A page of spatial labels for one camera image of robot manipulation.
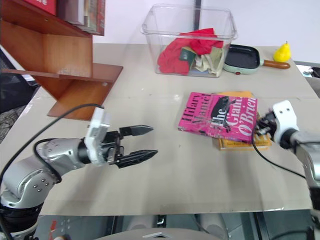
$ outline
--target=pink book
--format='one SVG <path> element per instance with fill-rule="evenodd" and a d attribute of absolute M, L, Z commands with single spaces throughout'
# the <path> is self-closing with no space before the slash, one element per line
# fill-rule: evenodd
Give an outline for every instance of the pink book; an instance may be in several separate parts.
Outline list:
<path fill-rule="evenodd" d="M 251 143 L 258 100 L 192 92 L 178 129 L 190 133 Z"/>

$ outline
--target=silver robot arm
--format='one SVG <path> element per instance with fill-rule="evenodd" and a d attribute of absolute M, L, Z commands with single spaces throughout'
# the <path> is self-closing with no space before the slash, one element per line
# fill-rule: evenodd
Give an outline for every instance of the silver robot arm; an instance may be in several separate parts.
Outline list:
<path fill-rule="evenodd" d="M 13 239 L 37 239 L 33 236 L 43 203 L 64 174 L 90 163 L 123 168 L 150 159 L 158 152 L 139 150 L 124 155 L 124 147 L 120 145 L 123 137 L 143 135 L 152 127 L 137 125 L 108 132 L 109 127 L 109 116 L 103 109 L 96 108 L 85 138 L 57 138 L 36 147 L 36 154 L 49 168 L 36 155 L 8 168 L 3 176 L 6 189 L 1 194 L 1 215 Z M 0 240 L 5 239 L 0 232 Z"/>
<path fill-rule="evenodd" d="M 297 117 L 288 100 L 276 103 L 257 122 L 257 133 L 269 132 L 272 140 L 290 149 L 302 163 L 313 209 L 314 236 L 320 240 L 320 134 L 299 131 Z"/>

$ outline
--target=white wall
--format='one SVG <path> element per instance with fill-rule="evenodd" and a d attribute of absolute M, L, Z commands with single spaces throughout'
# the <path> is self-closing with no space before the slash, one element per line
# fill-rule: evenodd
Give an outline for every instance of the white wall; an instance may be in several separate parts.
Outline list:
<path fill-rule="evenodd" d="M 140 33 L 156 3 L 192 5 L 193 0 L 106 0 L 105 36 L 95 43 L 145 44 Z M 320 63 L 320 0 L 202 0 L 204 7 L 231 10 L 238 31 L 233 43 L 280 46 L 288 41 L 296 61 Z"/>

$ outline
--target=frying pan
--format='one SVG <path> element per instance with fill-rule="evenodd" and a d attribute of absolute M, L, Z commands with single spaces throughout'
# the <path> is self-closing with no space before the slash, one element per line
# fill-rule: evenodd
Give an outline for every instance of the frying pan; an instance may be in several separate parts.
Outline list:
<path fill-rule="evenodd" d="M 260 66 L 277 69 L 290 68 L 290 64 L 286 62 L 260 59 L 259 52 L 254 47 L 231 44 L 223 69 L 236 75 L 253 74 Z"/>

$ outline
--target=yellow book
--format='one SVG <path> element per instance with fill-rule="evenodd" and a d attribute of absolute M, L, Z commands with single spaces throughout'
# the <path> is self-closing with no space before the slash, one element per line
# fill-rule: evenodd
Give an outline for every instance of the yellow book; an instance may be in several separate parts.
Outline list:
<path fill-rule="evenodd" d="M 252 98 L 254 97 L 250 91 L 224 91 L 219 92 L 218 94 L 231 96 L 231 97 L 244 97 L 244 98 Z M 269 146 L 272 145 L 271 139 L 269 135 L 254 136 L 254 142 L 256 147 L 259 150 L 266 150 Z M 240 141 L 232 141 L 228 139 L 218 138 L 219 149 L 221 151 L 252 151 L 254 147 L 252 144 L 240 142 Z"/>

